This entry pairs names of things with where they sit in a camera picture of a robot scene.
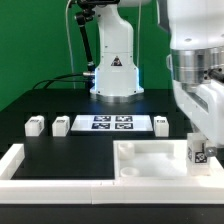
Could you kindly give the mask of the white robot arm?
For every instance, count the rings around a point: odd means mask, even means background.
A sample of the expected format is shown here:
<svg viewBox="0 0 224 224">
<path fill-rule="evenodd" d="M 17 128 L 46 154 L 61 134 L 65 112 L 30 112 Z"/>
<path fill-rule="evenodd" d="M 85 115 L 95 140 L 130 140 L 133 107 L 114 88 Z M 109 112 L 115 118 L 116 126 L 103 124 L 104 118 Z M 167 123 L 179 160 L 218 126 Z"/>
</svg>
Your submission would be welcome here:
<svg viewBox="0 0 224 224">
<path fill-rule="evenodd" d="M 151 0 L 98 3 L 100 63 L 91 95 L 108 102 L 141 94 L 133 62 L 133 28 L 117 8 Z M 211 148 L 224 147 L 224 0 L 156 0 L 158 25 L 171 34 L 174 97 Z"/>
</svg>

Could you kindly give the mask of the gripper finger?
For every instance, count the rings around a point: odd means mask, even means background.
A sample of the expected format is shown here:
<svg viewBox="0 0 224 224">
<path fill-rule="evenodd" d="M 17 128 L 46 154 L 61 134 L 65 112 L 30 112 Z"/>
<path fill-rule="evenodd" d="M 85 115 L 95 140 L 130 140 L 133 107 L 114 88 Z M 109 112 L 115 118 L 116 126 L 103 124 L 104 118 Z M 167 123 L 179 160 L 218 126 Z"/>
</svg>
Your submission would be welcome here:
<svg viewBox="0 0 224 224">
<path fill-rule="evenodd" d="M 217 155 L 217 149 L 215 147 L 207 147 L 205 149 L 205 155 L 207 157 L 215 157 Z"/>
</svg>

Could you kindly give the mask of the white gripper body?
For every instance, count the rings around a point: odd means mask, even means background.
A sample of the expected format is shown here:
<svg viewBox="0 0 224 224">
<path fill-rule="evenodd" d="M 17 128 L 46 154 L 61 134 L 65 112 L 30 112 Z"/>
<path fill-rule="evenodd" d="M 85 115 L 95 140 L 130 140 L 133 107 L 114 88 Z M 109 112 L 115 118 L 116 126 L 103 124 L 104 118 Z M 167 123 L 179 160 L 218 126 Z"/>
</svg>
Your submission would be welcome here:
<svg viewBox="0 0 224 224">
<path fill-rule="evenodd" d="M 173 82 L 178 107 L 215 147 L 224 147 L 224 84 L 211 80 L 193 93 Z"/>
</svg>

